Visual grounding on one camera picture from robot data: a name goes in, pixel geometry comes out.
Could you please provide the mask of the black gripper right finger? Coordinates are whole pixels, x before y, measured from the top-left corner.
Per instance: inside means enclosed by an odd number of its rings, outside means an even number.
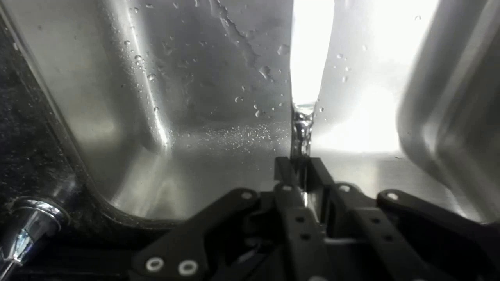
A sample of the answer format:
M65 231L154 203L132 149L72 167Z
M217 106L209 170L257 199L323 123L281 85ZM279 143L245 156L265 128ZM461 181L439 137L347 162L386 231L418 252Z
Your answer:
M320 159L312 160L311 178L322 190L326 237L368 246L384 268L381 281L500 281L493 226L398 188L370 198L356 184L334 181Z

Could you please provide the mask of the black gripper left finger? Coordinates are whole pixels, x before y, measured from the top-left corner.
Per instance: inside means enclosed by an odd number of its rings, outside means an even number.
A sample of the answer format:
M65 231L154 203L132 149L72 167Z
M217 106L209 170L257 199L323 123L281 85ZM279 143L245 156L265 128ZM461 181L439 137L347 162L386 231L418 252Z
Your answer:
M311 281L326 251L300 176L306 159L278 157L268 192L236 187L134 252L129 281Z

